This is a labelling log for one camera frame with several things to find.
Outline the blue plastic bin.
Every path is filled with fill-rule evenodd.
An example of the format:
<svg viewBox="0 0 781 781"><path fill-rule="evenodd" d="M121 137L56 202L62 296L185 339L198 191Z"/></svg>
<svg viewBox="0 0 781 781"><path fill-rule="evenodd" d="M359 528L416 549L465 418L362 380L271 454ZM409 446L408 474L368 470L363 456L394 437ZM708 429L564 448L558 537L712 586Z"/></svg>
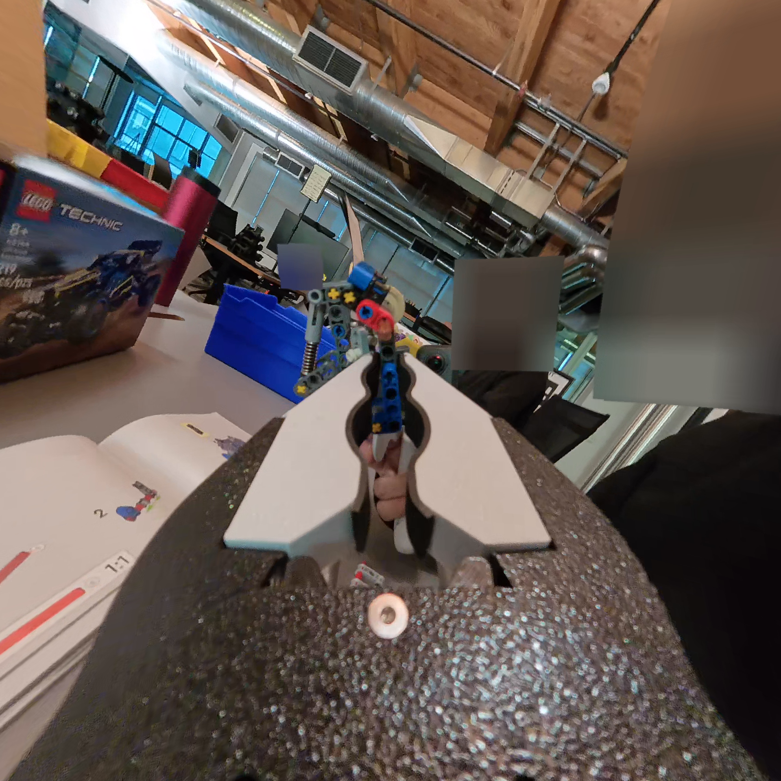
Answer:
<svg viewBox="0 0 781 781"><path fill-rule="evenodd" d="M272 295L226 285L204 351L297 404L307 323Z"/></svg>

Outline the wooden display board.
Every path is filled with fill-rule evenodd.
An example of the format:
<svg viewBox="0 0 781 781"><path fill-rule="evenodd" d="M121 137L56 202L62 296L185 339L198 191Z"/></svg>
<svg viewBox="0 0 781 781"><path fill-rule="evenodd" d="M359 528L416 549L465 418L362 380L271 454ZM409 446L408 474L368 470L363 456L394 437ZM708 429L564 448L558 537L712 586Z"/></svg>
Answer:
<svg viewBox="0 0 781 781"><path fill-rule="evenodd" d="M362 243L362 231L359 220L355 214L352 203L346 193L341 196L345 221L351 240L352 260L350 262L350 273L359 264L365 262L365 252Z"/></svg>

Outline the silver air duct with vent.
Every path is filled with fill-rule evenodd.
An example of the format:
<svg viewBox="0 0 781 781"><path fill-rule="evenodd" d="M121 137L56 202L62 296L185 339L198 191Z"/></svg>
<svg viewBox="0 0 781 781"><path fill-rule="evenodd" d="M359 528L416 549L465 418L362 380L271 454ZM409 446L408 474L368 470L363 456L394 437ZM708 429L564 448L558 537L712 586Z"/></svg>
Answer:
<svg viewBox="0 0 781 781"><path fill-rule="evenodd" d="M546 229L574 248L608 248L608 240L600 233L554 203L549 188L373 82L368 62L326 34L311 26L304 34L295 34L247 2L172 5L209 33L258 59L504 217L524 227Z"/></svg>

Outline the black computer monitor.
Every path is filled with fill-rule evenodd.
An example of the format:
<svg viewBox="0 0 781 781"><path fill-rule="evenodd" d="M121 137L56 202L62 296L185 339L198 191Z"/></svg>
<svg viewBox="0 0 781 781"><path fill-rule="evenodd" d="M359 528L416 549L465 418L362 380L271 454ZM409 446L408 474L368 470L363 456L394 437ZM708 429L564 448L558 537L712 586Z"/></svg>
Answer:
<svg viewBox="0 0 781 781"><path fill-rule="evenodd" d="M336 240L327 228L309 219L285 210L267 242L267 249L277 257L277 276L285 288L305 288L300 282L315 281L316 262L321 262L322 280L330 281L342 265L347 247Z"/></svg>

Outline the open lego instruction booklet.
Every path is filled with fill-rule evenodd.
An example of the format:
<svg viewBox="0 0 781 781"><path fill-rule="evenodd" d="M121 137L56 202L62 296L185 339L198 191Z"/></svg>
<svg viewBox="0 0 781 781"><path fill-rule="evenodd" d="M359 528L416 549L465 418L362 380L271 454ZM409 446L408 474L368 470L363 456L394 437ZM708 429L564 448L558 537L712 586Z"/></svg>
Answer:
<svg viewBox="0 0 781 781"><path fill-rule="evenodd" d="M81 663L144 548L249 438L217 413L153 415L2 449L2 730Z"/></svg>

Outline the brown cardboard box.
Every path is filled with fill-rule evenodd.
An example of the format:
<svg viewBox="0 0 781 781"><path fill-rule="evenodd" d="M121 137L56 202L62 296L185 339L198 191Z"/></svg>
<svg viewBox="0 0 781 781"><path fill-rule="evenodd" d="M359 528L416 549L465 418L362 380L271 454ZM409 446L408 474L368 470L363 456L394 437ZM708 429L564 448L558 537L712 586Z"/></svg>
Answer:
<svg viewBox="0 0 781 781"><path fill-rule="evenodd" d="M1 2L2 155L47 157L43 3Z"/></svg>

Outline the person's right hand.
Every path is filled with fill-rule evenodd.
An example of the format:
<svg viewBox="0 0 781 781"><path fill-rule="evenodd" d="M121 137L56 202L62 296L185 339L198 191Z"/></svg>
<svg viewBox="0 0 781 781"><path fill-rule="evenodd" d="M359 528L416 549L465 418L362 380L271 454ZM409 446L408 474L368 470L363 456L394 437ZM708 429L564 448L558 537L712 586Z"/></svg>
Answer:
<svg viewBox="0 0 781 781"><path fill-rule="evenodd" d="M385 454L377 459L374 454L374 438L367 437L359 448L369 470L376 514L390 529L405 517L407 477L401 468L402 445L392 441Z"/></svg>

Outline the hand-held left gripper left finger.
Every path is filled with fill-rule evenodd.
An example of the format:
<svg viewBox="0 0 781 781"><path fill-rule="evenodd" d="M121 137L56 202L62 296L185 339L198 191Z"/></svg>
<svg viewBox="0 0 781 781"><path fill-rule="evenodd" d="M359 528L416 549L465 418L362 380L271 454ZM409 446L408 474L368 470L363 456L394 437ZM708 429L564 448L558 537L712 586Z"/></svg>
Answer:
<svg viewBox="0 0 781 781"><path fill-rule="evenodd" d="M370 401L363 356L287 412L223 534L227 548L341 560L368 530L367 470L353 420Z"/></svg>

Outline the magenta metal tumbler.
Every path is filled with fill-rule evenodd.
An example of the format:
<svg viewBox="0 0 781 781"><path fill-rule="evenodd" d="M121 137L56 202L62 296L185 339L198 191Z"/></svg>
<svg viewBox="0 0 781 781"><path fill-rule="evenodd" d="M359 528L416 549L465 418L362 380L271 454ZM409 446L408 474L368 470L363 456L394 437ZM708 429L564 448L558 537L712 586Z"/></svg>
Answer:
<svg viewBox="0 0 781 781"><path fill-rule="evenodd" d="M161 217L179 228L183 236L177 254L162 278L155 298L156 305L170 305L215 211L219 196L219 187L190 166L184 167L173 181Z"/></svg>

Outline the large glass window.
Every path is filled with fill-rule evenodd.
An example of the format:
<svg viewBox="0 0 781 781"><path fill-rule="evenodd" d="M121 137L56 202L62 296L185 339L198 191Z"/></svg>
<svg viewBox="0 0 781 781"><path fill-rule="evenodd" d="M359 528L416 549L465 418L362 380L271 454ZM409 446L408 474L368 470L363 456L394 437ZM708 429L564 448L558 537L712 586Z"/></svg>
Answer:
<svg viewBox="0 0 781 781"><path fill-rule="evenodd" d="M43 18L50 120L139 172L164 161L172 177L210 176L220 142L139 64L51 3Z"/></svg>

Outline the lego set box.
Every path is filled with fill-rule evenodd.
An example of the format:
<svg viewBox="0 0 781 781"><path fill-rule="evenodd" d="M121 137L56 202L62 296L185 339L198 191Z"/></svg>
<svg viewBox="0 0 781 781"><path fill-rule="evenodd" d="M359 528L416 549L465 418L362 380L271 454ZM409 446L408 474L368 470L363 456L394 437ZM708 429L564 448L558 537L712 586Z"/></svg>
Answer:
<svg viewBox="0 0 781 781"><path fill-rule="evenodd" d="M2 161L1 381L133 346L183 232L62 163Z"/></svg>

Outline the red yellow storage crate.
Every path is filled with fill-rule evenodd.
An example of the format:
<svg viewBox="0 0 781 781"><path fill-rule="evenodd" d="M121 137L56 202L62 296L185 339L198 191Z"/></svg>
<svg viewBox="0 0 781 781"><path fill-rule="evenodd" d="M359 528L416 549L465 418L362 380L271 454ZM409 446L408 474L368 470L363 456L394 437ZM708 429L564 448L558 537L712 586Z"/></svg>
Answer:
<svg viewBox="0 0 781 781"><path fill-rule="evenodd" d="M47 126L50 159L114 187L157 214L162 213L169 197L167 190L57 123L47 120Z"/></svg>

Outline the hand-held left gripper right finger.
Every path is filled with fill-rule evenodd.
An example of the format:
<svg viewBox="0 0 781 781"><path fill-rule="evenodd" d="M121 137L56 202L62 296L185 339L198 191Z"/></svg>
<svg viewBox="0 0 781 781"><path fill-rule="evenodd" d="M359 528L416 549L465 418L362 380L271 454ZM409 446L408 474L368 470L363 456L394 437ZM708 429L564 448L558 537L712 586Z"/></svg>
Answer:
<svg viewBox="0 0 781 781"><path fill-rule="evenodd" d="M435 560L552 544L493 418L417 358L408 378L399 467L406 476L398 551Z"/></svg>

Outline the lego vehicle assembly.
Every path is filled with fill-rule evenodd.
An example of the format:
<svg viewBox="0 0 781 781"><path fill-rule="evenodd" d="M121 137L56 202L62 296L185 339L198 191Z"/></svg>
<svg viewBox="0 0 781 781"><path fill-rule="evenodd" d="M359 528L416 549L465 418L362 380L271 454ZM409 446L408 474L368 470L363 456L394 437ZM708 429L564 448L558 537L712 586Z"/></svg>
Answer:
<svg viewBox="0 0 781 781"><path fill-rule="evenodd" d="M372 392L373 458L381 461L402 439L405 408L401 400L396 325L405 298L367 262L352 265L346 279L307 293L308 320L300 379L295 394L306 397L364 355L379 361Z"/></svg>

